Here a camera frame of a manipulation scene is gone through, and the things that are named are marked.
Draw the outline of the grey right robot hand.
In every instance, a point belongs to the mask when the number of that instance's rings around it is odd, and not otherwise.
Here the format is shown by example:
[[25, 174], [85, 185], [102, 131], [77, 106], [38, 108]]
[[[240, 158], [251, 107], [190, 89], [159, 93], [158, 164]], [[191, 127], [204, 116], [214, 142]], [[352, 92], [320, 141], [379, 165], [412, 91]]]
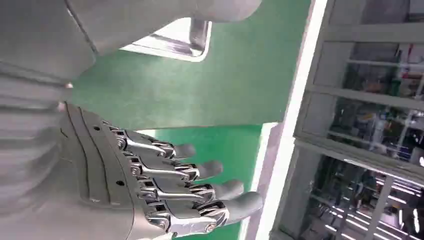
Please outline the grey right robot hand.
[[259, 0], [3, 0], [0, 237], [171, 240], [238, 223], [264, 205], [241, 181], [207, 184], [218, 161], [67, 102], [96, 58], [175, 20], [226, 23]]

